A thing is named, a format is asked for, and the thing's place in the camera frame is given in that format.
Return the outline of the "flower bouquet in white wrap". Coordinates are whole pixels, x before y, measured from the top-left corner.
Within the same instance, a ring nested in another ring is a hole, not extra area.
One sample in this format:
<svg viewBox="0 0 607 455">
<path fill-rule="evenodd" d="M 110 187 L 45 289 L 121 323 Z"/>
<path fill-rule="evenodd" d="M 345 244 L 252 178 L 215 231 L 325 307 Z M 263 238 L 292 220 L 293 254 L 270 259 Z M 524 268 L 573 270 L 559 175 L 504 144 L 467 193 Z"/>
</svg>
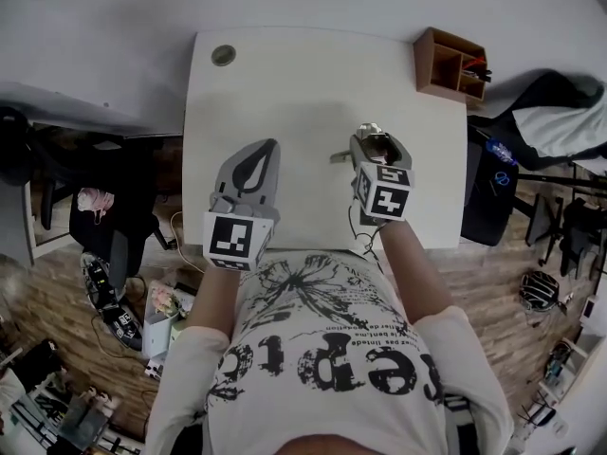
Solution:
<svg viewBox="0 0 607 455">
<path fill-rule="evenodd" d="M 142 355 L 151 359 L 170 346 L 173 325 L 189 315 L 194 295 L 160 281 L 151 281 L 146 297 Z"/>
</svg>

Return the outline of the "person's white printed shirt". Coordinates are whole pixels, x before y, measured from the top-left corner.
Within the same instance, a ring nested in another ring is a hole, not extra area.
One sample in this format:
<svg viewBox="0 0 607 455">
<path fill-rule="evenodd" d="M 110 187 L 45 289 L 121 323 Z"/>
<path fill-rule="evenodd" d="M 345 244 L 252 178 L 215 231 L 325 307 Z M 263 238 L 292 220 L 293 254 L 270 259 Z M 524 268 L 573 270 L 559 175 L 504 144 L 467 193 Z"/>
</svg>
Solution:
<svg viewBox="0 0 607 455">
<path fill-rule="evenodd" d="M 274 455 L 335 435 L 382 455 L 449 455 L 451 402 L 473 424 L 462 455 L 503 455 L 506 397 L 465 312 L 409 322 L 388 280 L 351 254 L 289 251 L 244 274 L 234 329 L 184 329 L 164 364 L 145 455 L 203 428 L 211 455 Z"/>
</svg>

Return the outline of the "white cloth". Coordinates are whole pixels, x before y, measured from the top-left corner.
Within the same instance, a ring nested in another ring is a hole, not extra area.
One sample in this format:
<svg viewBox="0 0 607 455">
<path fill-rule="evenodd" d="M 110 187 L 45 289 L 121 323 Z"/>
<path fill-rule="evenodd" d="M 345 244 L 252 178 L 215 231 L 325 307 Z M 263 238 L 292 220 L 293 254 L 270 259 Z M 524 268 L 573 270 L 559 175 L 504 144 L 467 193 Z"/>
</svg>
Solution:
<svg viewBox="0 0 607 455">
<path fill-rule="evenodd" d="M 540 156 L 572 156 L 607 142 L 607 95 L 582 108 L 536 106 L 512 112 L 524 142 Z"/>
</svg>

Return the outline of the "grey desk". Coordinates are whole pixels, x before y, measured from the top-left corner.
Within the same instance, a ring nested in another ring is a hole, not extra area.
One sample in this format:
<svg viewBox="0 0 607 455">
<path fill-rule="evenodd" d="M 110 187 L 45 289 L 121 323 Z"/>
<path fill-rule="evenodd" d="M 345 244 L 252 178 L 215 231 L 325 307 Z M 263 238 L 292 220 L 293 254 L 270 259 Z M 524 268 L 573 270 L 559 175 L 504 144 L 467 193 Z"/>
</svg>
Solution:
<svg viewBox="0 0 607 455">
<path fill-rule="evenodd" d="M 156 128 L 103 105 L 19 82 L 0 81 L 0 107 L 13 108 L 30 122 L 72 130 L 127 138 L 180 135 L 176 129 Z M 30 186 L 12 186 L 0 178 L 0 256 L 31 267 L 35 258 L 72 242 L 71 237 L 63 234 L 38 245 L 33 232 Z"/>
</svg>

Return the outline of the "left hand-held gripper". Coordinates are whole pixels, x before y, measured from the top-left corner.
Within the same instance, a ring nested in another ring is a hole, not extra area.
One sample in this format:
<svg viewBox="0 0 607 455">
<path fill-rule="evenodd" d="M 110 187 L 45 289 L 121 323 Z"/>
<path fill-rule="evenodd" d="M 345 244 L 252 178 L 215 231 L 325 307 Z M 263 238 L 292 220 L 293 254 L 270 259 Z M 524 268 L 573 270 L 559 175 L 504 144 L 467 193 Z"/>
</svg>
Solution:
<svg viewBox="0 0 607 455">
<path fill-rule="evenodd" d="M 274 207 L 281 148 L 274 138 L 250 143 L 227 159 L 203 216 L 203 256 L 213 266 L 253 271 L 280 221 Z M 259 203 L 251 199 L 258 198 Z"/>
</svg>

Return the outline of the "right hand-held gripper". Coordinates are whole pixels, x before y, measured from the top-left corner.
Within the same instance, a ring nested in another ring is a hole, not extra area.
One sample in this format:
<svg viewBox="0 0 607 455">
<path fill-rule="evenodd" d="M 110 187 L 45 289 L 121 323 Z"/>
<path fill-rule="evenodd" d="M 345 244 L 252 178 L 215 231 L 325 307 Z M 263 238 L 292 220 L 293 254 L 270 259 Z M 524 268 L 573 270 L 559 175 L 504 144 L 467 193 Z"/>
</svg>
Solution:
<svg viewBox="0 0 607 455">
<path fill-rule="evenodd" d="M 414 188 L 413 159 L 393 135 L 384 134 L 384 164 L 374 162 L 367 146 L 371 133 L 350 136 L 349 151 L 356 173 L 354 196 L 362 212 L 376 222 L 402 222 L 409 195 Z"/>
</svg>

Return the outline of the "person's right forearm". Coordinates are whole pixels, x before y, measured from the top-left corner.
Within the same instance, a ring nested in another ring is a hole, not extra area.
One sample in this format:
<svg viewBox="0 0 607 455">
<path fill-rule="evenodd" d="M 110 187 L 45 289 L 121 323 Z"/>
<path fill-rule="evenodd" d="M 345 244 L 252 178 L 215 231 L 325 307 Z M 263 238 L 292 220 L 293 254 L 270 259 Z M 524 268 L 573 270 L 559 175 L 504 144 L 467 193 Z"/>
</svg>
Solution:
<svg viewBox="0 0 607 455">
<path fill-rule="evenodd" d="M 386 223 L 379 236 L 411 323 L 453 306 L 447 285 L 407 221 Z"/>
</svg>

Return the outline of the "black office chair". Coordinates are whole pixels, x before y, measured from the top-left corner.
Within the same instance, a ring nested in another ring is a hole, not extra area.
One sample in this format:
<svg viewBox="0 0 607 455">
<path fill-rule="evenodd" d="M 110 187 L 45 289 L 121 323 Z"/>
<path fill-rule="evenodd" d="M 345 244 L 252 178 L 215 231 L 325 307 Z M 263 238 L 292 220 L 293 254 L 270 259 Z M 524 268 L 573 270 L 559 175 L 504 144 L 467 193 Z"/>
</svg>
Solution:
<svg viewBox="0 0 607 455">
<path fill-rule="evenodd" d="M 578 279 L 587 254 L 594 246 L 601 251 L 607 241 L 607 209 L 593 209 L 582 198 L 565 205 L 561 197 L 551 200 L 538 193 L 532 204 L 519 200 L 517 208 L 529 220 L 526 244 L 548 240 L 545 254 L 538 260 L 540 267 L 548 263 L 555 245 L 559 245 L 562 277 L 573 273 Z"/>
<path fill-rule="evenodd" d="M 0 178 L 24 185 L 36 172 L 42 178 L 40 220 L 52 226 L 53 207 L 69 198 L 69 234 L 87 252 L 109 266 L 111 285 L 122 288 L 140 268 L 151 235 L 158 235 L 153 213 L 157 197 L 154 145 L 145 139 L 89 133 L 64 146 L 60 129 L 34 128 L 19 111 L 0 107 Z M 113 193 L 113 207 L 94 224 L 92 212 L 80 212 L 82 188 Z"/>
<path fill-rule="evenodd" d="M 468 116 L 469 158 L 462 237 L 485 246 L 498 245 L 511 213 L 518 210 L 520 199 L 516 190 L 521 180 L 584 187 L 596 190 L 598 195 L 607 192 L 607 177 L 576 179 L 542 173 L 557 165 L 607 160 L 607 142 L 577 155 L 540 156 L 524 142 L 512 115 L 515 110 L 536 106 L 590 107 L 603 94 L 607 95 L 607 82 L 590 77 L 573 79 L 557 71 L 546 71 L 501 113 L 493 117 Z"/>
</svg>

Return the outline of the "pink cloth bag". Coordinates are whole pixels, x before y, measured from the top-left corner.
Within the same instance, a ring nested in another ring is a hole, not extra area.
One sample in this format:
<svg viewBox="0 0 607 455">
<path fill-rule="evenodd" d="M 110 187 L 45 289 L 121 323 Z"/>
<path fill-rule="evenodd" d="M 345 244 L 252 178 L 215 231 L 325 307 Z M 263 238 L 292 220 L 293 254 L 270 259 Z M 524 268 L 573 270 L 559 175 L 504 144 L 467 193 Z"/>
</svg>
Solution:
<svg viewBox="0 0 607 455">
<path fill-rule="evenodd" d="M 94 224 L 99 225 L 101 219 L 113 207 L 115 195 L 96 188 L 82 188 L 77 195 L 77 208 L 80 212 L 92 212 Z"/>
</svg>

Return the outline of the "person's left forearm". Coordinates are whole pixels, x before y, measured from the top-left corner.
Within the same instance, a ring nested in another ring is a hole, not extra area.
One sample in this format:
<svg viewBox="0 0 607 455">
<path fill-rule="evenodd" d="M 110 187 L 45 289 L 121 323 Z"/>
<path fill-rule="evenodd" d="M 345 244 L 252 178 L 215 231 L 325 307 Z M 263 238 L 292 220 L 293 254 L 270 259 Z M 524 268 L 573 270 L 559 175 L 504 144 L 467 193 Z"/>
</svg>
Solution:
<svg viewBox="0 0 607 455">
<path fill-rule="evenodd" d="M 208 266 L 199 285 L 186 326 L 210 328 L 231 339 L 241 271 Z"/>
</svg>

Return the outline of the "white desk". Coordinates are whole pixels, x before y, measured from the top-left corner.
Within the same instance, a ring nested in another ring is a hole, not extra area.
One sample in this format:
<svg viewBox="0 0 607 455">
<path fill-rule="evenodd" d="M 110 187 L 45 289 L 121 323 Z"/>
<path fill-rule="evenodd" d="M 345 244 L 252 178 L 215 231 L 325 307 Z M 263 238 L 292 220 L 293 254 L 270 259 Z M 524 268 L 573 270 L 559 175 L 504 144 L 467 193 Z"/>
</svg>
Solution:
<svg viewBox="0 0 607 455">
<path fill-rule="evenodd" d="M 235 60 L 212 64 L 220 45 Z M 354 171 L 332 164 L 362 123 L 396 137 L 413 159 L 405 213 L 422 245 L 458 245 L 466 184 L 463 103 L 416 90 L 413 52 L 401 42 L 350 32 L 254 27 L 201 32 L 193 50 L 182 168 L 185 241 L 203 240 L 203 215 L 221 165 L 246 145 L 281 147 L 273 245 L 358 245 Z"/>
</svg>

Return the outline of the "black helmet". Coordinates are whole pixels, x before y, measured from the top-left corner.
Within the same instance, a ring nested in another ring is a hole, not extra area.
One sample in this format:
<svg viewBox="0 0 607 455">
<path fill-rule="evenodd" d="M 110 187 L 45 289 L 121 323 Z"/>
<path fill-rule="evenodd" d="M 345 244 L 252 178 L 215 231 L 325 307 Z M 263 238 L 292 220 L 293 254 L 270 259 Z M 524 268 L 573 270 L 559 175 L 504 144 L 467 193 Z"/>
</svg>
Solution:
<svg viewBox="0 0 607 455">
<path fill-rule="evenodd" d="M 562 308 L 560 284 L 551 275 L 540 270 L 527 272 L 522 276 L 519 299 L 527 311 L 546 313 L 554 307 Z"/>
</svg>

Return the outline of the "white shelf with clutter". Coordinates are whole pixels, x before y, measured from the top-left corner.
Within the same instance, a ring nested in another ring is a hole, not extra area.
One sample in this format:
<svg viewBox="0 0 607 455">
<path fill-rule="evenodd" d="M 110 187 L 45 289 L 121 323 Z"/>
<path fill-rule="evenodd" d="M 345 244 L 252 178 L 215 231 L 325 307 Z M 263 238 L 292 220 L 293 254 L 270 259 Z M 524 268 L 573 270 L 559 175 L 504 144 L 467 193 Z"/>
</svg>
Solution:
<svg viewBox="0 0 607 455">
<path fill-rule="evenodd" d="M 518 455 L 590 455 L 607 436 L 607 337 L 582 333 L 559 375 L 538 382 L 516 408 Z"/>
</svg>

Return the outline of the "brown wooden organizer box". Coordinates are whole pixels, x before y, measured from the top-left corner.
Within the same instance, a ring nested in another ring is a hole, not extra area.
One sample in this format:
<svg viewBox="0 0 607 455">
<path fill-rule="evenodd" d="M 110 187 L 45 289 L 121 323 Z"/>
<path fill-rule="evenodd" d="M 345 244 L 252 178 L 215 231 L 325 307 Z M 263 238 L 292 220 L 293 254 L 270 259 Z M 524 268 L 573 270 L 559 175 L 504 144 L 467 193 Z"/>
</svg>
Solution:
<svg viewBox="0 0 607 455">
<path fill-rule="evenodd" d="M 478 107 L 491 71 L 485 49 L 444 30 L 428 27 L 414 42 L 418 92 Z"/>
</svg>

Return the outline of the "silver binder clip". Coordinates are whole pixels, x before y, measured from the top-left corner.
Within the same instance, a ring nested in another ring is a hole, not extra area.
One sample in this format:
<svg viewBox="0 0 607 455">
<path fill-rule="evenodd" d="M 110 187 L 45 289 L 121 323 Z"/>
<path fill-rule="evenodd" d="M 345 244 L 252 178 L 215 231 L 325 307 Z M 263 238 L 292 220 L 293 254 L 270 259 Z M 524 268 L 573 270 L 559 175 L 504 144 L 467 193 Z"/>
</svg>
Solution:
<svg viewBox="0 0 607 455">
<path fill-rule="evenodd" d="M 383 160 L 383 145 L 384 145 L 384 132 L 374 122 L 362 123 L 357 129 L 356 133 L 371 133 L 373 136 L 372 144 L 367 146 L 369 156 L 374 159 L 374 162 L 384 164 Z M 332 164 L 352 162 L 349 149 L 346 151 L 332 154 L 329 158 Z"/>
</svg>

